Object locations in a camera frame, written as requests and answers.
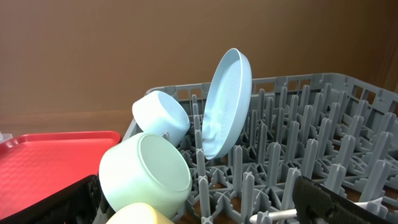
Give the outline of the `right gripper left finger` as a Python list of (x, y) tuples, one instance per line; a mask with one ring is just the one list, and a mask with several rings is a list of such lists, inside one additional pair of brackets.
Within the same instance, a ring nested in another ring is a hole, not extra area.
[(98, 176), (89, 175), (1, 223), (93, 223), (101, 198)]

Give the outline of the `yellow cup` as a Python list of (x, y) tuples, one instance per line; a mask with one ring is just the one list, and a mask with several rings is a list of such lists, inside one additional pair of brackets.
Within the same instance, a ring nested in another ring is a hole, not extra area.
[(117, 211), (106, 224), (174, 224), (146, 203), (132, 203)]

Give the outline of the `light blue plate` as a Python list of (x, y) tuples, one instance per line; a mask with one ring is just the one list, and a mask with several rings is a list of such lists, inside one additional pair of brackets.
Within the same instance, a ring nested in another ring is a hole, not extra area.
[(249, 60), (238, 49), (229, 49), (211, 81), (202, 122), (206, 159), (225, 156), (236, 144), (248, 114), (252, 92)]

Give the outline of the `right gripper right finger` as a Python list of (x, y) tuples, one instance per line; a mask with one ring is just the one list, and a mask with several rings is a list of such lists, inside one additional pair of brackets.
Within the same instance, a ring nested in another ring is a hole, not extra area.
[(296, 178), (292, 200), (300, 223), (397, 223), (386, 207), (370, 202), (362, 208), (304, 176)]

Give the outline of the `green bowl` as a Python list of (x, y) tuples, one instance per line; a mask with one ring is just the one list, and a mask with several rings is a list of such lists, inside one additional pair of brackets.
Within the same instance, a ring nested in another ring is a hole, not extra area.
[(99, 164), (103, 194), (118, 212), (146, 203), (173, 218), (192, 189), (190, 169), (177, 148), (156, 134), (139, 133), (108, 149)]

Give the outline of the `white plastic spoon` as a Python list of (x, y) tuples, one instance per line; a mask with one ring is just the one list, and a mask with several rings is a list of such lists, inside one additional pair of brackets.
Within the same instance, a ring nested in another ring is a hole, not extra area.
[[(371, 200), (368, 202), (355, 202), (357, 206), (361, 208), (366, 208), (367, 204), (369, 203), (376, 203), (378, 205), (381, 204), (383, 198), (379, 197), (375, 200)], [(278, 212), (271, 212), (268, 214), (268, 216), (273, 220), (273, 221), (279, 221), (283, 219), (290, 219), (290, 218), (295, 218), (297, 216), (296, 209), (290, 209), (290, 210), (283, 210), (283, 211), (278, 211)]]

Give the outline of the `blue bowl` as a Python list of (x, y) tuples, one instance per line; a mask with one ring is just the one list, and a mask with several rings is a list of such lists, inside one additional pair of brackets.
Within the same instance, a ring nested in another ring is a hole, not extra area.
[(174, 146), (180, 144), (190, 127), (187, 112), (178, 101), (159, 90), (134, 102), (132, 114), (145, 133), (159, 136), (168, 133), (169, 141)]

